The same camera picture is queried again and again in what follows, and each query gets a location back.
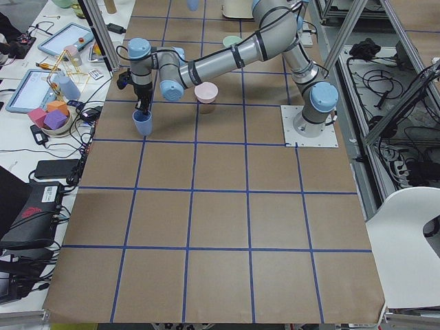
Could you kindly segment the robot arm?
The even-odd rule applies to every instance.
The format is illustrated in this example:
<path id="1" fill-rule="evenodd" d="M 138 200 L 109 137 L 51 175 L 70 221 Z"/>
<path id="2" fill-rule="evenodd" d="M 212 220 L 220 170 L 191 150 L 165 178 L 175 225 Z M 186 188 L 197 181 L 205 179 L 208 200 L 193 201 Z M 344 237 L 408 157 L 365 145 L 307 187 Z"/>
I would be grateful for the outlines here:
<path id="1" fill-rule="evenodd" d="M 132 85 L 137 96 L 136 109 L 149 118 L 153 70 L 159 74 L 162 96 L 176 102 L 190 87 L 281 55 L 304 101 L 294 119 L 294 128 L 302 136 L 318 137 L 336 107 L 338 91 L 325 81 L 328 71 L 310 59 L 300 41 L 307 6 L 307 1 L 254 1 L 252 15 L 258 29 L 239 43 L 195 60 L 185 60 L 180 48 L 152 47 L 146 39 L 133 38 L 127 50 L 130 67 L 119 75 L 117 86 L 124 89 Z"/>

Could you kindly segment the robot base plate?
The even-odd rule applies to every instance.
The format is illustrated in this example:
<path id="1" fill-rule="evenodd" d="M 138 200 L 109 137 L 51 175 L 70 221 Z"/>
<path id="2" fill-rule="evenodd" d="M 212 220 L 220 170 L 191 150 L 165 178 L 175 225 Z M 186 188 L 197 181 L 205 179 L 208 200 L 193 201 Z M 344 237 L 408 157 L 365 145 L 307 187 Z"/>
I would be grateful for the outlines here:
<path id="1" fill-rule="evenodd" d="M 321 124 L 303 118 L 302 105 L 281 105 L 285 146 L 299 148 L 338 148 L 334 121 L 329 113 Z"/>

